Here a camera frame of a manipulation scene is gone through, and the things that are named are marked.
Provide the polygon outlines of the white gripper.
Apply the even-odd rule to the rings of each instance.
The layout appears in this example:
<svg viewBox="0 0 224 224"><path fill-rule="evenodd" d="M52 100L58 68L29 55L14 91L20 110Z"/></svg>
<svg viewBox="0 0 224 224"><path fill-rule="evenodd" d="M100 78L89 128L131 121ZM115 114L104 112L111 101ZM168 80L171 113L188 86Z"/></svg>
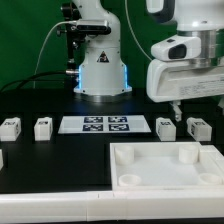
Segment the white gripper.
<svg viewBox="0 0 224 224"><path fill-rule="evenodd" d="M147 72L147 95L170 103L182 120L180 100L224 94L224 43L218 33L185 33L154 44ZM224 115L224 96L218 107Z"/></svg>

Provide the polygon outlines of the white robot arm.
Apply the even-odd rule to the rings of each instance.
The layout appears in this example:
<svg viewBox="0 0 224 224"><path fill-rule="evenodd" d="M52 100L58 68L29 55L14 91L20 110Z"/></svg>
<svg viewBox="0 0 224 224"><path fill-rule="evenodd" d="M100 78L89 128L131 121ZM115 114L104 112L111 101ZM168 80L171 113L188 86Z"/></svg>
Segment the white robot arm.
<svg viewBox="0 0 224 224"><path fill-rule="evenodd" d="M224 94L224 0L145 0L160 24L177 34L151 47L146 92L155 102ZM129 92L120 58L120 22L100 0L72 0L81 14L76 28L87 35L75 91L94 101Z"/></svg>

